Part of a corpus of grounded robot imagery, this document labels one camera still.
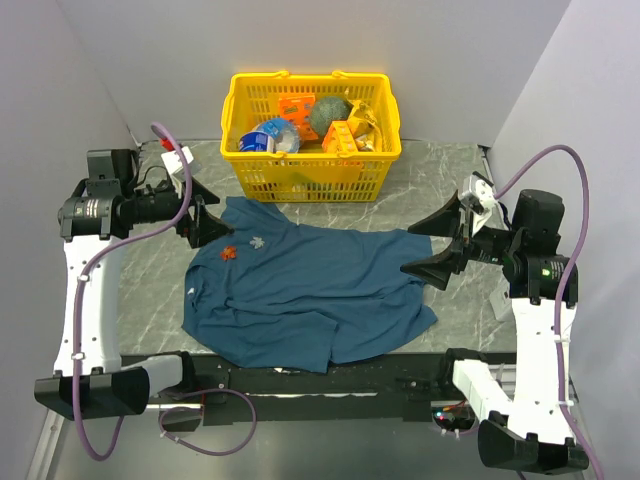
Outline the blue t-shirt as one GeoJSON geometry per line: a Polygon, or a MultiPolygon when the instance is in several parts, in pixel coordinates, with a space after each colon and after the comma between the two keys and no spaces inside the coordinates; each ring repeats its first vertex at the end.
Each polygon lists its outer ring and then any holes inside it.
{"type": "Polygon", "coordinates": [[[188,266],[182,327],[238,366],[323,373],[398,349],[437,321],[424,282],[400,271],[431,255],[426,237],[298,224],[244,197],[229,198],[222,217],[235,232],[188,266]],[[226,246],[236,259],[222,260],[226,246]]]}

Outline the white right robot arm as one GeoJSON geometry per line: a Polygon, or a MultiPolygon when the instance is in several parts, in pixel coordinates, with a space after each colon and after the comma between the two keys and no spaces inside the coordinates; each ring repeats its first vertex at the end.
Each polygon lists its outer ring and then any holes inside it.
{"type": "Polygon", "coordinates": [[[454,194],[408,229],[451,242],[437,255],[403,265],[402,272],[443,290],[470,261],[498,265],[508,282],[516,324],[513,394],[503,390],[486,355],[464,348],[445,352],[438,389],[452,399],[463,395],[471,407],[485,466],[541,475],[584,471],[590,466],[586,448],[566,418],[578,272],[557,252],[563,201],[549,192],[522,191],[506,230],[486,224],[494,204],[486,186],[477,194],[454,194]]]}

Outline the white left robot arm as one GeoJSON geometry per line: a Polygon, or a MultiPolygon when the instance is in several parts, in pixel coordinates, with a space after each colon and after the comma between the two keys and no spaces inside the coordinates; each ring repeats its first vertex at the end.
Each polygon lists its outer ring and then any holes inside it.
{"type": "Polygon", "coordinates": [[[62,340],[53,374],[38,379],[35,400],[66,419],[138,415],[165,392],[191,399],[198,377],[190,354],[161,353],[122,363],[117,302],[124,248],[136,225],[161,223],[197,249],[233,233],[207,208],[219,198],[188,174],[196,162],[188,147],[162,154],[165,179],[156,187],[140,172],[130,149],[93,150],[88,174],[58,211],[67,268],[62,340]]]}

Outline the orange leaf brooch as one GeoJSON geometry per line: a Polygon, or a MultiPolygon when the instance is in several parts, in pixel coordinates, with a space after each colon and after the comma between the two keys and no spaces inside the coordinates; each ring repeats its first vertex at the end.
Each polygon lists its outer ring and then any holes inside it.
{"type": "Polygon", "coordinates": [[[226,246],[220,252],[223,261],[229,261],[237,258],[237,248],[235,246],[226,246]]]}

